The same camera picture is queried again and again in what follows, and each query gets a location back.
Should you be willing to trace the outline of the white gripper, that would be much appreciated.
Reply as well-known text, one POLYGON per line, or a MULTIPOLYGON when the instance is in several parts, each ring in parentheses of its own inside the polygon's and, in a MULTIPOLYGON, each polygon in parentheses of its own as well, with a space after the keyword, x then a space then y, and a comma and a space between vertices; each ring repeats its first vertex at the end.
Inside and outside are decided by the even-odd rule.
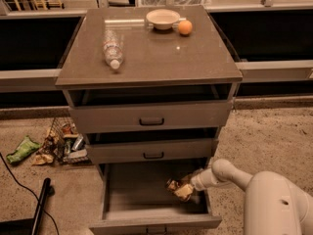
POLYGON ((215 186, 217 179, 210 168, 208 169, 198 169, 192 173, 187 174, 181 178, 184 184, 174 191, 174 194, 182 201, 187 202, 190 200, 194 188, 197 191, 203 191, 209 187, 215 186))

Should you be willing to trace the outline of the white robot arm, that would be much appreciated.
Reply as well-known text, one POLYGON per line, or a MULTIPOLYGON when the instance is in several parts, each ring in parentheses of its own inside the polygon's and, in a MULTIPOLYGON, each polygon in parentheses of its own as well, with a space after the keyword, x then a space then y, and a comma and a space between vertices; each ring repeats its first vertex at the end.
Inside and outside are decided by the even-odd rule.
POLYGON ((313 235, 313 196, 276 172, 249 174, 219 159, 168 188, 188 201, 196 191, 229 183, 245 192, 244 235, 313 235))

